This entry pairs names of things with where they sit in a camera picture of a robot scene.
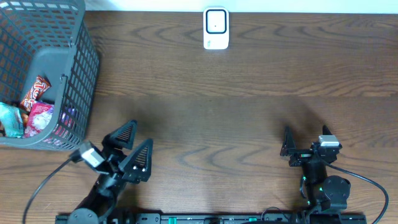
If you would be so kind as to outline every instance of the white wall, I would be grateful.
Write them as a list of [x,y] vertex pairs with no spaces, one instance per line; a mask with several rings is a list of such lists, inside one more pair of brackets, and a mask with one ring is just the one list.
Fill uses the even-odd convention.
[[85,0],[87,10],[202,12],[398,13],[398,0]]

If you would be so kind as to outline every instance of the power cord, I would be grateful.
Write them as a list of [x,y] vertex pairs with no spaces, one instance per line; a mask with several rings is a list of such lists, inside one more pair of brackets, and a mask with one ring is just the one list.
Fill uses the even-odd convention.
[[24,210],[24,216],[22,217],[22,224],[26,224],[26,216],[27,212],[29,210],[30,205],[32,205],[33,199],[35,199],[36,195],[42,190],[44,185],[53,177],[58,171],[60,171],[64,166],[66,166],[71,160],[68,159],[67,161],[63,162],[57,169],[55,169],[46,179],[43,180],[43,182],[37,187],[35,192],[30,196],[29,201],[26,204],[25,210]]
[[388,193],[387,193],[387,191],[384,189],[384,187],[382,187],[382,186],[381,186],[380,184],[378,184],[377,182],[375,182],[375,181],[373,181],[373,180],[371,180],[371,179],[368,179],[368,178],[366,178],[366,177],[364,177],[364,176],[361,176],[361,175],[359,175],[359,174],[355,174],[355,173],[350,172],[350,171],[348,171],[348,170],[344,170],[344,169],[342,169],[342,168],[339,168],[339,167],[330,165],[327,161],[325,161],[324,159],[322,159],[322,158],[320,157],[320,155],[319,155],[319,153],[318,153],[317,150],[314,151],[314,154],[315,154],[315,156],[316,156],[324,165],[326,165],[326,166],[328,166],[328,167],[330,167],[330,168],[332,168],[332,169],[338,170],[338,171],[340,171],[340,172],[343,172],[343,173],[345,173],[345,174],[349,174],[349,175],[352,175],[352,176],[354,176],[354,177],[357,177],[357,178],[359,178],[359,179],[361,179],[361,180],[365,180],[366,182],[369,182],[369,183],[375,185],[376,187],[378,187],[378,188],[383,192],[384,197],[385,197],[383,209],[381,210],[379,216],[373,221],[373,224],[378,223],[378,222],[380,221],[380,219],[383,217],[384,213],[386,212],[387,207],[388,207],[388,202],[389,202]]
[[265,209],[265,210],[263,211],[263,213],[261,214],[261,220],[264,220],[264,218],[265,218],[264,215],[268,212],[268,210],[270,210],[270,209],[272,209],[272,208],[277,209],[277,210],[286,218],[287,221],[289,220],[289,218],[287,218],[287,216],[282,212],[282,210],[281,210],[280,208],[274,207],[274,206],[269,207],[269,208],[267,208],[267,209]]

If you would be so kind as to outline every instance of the pink snack package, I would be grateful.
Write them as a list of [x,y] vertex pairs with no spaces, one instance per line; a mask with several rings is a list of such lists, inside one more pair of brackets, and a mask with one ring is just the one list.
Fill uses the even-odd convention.
[[53,112],[54,105],[36,101],[30,111],[24,138],[29,138],[42,132],[49,124]]

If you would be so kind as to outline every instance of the teal package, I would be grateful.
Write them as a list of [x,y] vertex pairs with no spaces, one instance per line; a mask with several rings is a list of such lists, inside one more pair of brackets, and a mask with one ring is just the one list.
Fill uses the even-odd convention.
[[1,124],[4,126],[7,137],[23,137],[24,124],[22,122],[19,108],[0,102],[0,121]]

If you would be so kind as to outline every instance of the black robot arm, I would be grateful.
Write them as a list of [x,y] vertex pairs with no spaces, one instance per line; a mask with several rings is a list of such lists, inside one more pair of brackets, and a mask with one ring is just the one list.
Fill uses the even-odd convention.
[[[348,180],[333,175],[327,176],[326,166],[353,175],[379,187],[386,196],[386,202],[377,223],[388,206],[387,192],[379,184],[340,169],[333,165],[342,145],[324,126],[318,141],[308,149],[296,149],[293,135],[289,128],[285,130],[285,139],[280,151],[281,156],[290,156],[289,166],[302,168],[300,182],[302,197],[308,206],[295,212],[284,212],[270,207],[258,214],[222,214],[222,215],[173,215],[159,213],[132,213],[129,210],[115,209],[118,195],[127,183],[138,184],[148,181],[152,167],[153,140],[145,140],[128,156],[122,149],[132,149],[137,123],[130,121],[107,135],[100,151],[89,141],[85,141],[70,155],[57,170],[51,173],[30,198],[23,216],[34,197],[45,183],[69,161],[84,161],[99,177],[88,196],[69,215],[57,215],[56,224],[366,224],[364,215],[347,215],[341,212],[347,208],[351,184]],[[268,212],[271,208],[277,211]]]

